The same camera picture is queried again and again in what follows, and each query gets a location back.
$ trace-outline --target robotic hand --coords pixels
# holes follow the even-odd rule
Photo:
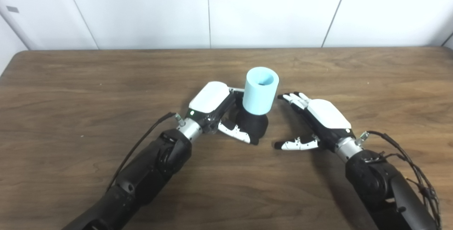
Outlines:
[[[275,149],[306,150],[321,147],[337,154],[346,164],[346,178],[380,230],[441,229],[435,190],[398,143],[388,135],[375,131],[367,131],[356,139],[351,124],[329,101],[310,99],[299,92],[282,94],[278,98],[287,101],[314,134],[298,137],[294,141],[277,142],[274,144]],[[381,136],[403,155],[384,156],[384,153],[362,148],[361,145],[370,134]],[[414,183],[423,195],[424,204],[403,175],[387,162],[389,156],[398,156],[414,169],[418,179]],[[428,205],[434,217],[429,214]]]
[[[253,143],[236,124],[227,119],[221,120],[236,100],[242,97],[241,89],[229,88],[221,82],[209,82],[190,102],[184,120],[179,114],[169,113],[147,134],[159,122],[171,116],[176,117],[179,126],[161,133],[122,170],[121,165],[114,176],[114,185],[109,185],[97,203],[63,230],[122,229],[138,209],[149,204],[173,174],[183,167],[191,156],[193,142],[202,133],[221,130],[239,140]]]

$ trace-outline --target wooden table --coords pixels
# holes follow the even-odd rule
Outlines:
[[[453,51],[446,48],[26,51],[0,78],[0,229],[60,229],[91,206],[131,146],[209,81],[242,87],[266,66],[279,93],[332,101],[355,133],[387,132],[430,178],[453,229]],[[329,151],[276,151],[308,133],[275,101],[258,146],[204,135],[126,229],[369,230]],[[160,125],[147,139],[176,122]],[[367,148],[394,152],[372,138]],[[413,176],[398,159],[392,163]]]

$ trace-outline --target robot finger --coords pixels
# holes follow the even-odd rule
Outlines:
[[[318,143],[313,136],[301,136],[293,141],[276,142],[273,147],[281,150],[309,150],[318,148]]]
[[[297,91],[296,91],[296,92],[294,92],[294,94],[295,94],[296,96],[299,96],[299,97],[300,97],[302,100],[304,100],[304,101],[310,101],[310,100],[311,100],[311,99],[308,98],[308,96],[306,96],[304,93],[301,93],[301,92],[297,92]]]
[[[286,100],[289,104],[293,104],[300,109],[305,109],[305,105],[300,102],[300,98],[292,93],[282,94],[282,98]]]

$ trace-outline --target black fingertip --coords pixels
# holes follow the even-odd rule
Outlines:
[[[285,142],[276,142],[276,143],[274,143],[273,148],[274,149],[282,149],[283,144],[285,144]]]
[[[255,138],[255,137],[253,137],[251,135],[249,135],[249,137],[250,137],[250,144],[258,145],[259,139]]]

